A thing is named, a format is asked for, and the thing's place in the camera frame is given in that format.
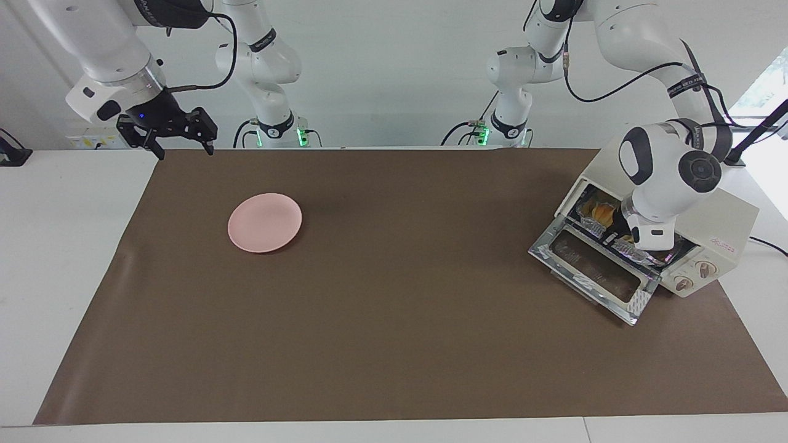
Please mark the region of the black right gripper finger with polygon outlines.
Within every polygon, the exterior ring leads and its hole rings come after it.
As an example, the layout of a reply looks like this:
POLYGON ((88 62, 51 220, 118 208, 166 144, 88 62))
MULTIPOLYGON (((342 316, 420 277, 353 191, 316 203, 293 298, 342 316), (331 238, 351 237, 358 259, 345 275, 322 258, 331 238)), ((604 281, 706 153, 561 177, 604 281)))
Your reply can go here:
POLYGON ((118 121, 116 129, 130 148, 147 150, 160 161, 165 159, 166 154, 157 141, 158 134, 155 129, 140 128, 133 121, 118 121))
POLYGON ((203 107, 191 112, 191 139, 201 144, 206 154, 214 154, 214 142, 219 134, 219 127, 203 107))

